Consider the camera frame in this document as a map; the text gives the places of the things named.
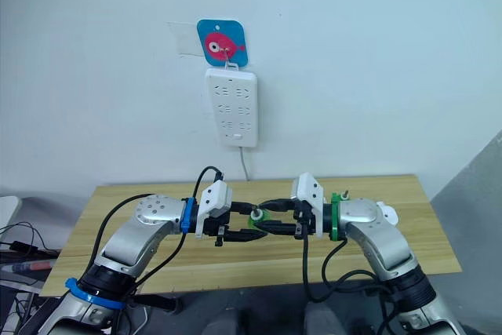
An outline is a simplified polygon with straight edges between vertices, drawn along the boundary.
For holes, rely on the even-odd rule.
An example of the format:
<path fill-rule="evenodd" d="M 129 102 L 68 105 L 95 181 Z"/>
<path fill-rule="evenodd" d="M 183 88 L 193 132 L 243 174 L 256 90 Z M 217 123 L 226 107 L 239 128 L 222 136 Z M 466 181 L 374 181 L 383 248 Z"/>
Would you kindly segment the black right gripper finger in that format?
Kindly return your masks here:
<path fill-rule="evenodd" d="M 258 221 L 256 228 L 272 235 L 290 235 L 296 234 L 296 225 L 287 224 L 281 221 Z"/>
<path fill-rule="evenodd" d="M 258 207 L 271 212 L 288 212 L 294 211 L 294 201 L 290 198 L 269 199 L 259 204 Z"/>

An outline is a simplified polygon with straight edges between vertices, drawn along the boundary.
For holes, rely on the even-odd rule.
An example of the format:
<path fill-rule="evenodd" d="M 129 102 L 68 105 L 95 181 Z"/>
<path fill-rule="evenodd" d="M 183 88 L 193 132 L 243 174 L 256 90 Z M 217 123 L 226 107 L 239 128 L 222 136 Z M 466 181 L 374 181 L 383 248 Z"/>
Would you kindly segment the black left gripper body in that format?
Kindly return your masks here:
<path fill-rule="evenodd" d="M 221 247 L 225 242 L 237 242 L 237 233 L 228 230 L 231 207 L 215 208 L 209 211 L 203 224 L 203 234 L 214 237 L 214 246 Z"/>

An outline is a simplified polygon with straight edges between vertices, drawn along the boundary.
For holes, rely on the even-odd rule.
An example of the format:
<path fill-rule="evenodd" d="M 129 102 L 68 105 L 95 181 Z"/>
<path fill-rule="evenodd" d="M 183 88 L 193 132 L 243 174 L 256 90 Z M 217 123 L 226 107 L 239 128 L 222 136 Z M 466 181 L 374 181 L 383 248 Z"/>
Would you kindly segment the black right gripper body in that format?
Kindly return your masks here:
<path fill-rule="evenodd" d="M 293 200 L 293 219 L 296 221 L 294 238 L 301 240 L 316 234 L 316 219 L 313 207 L 307 201 Z"/>

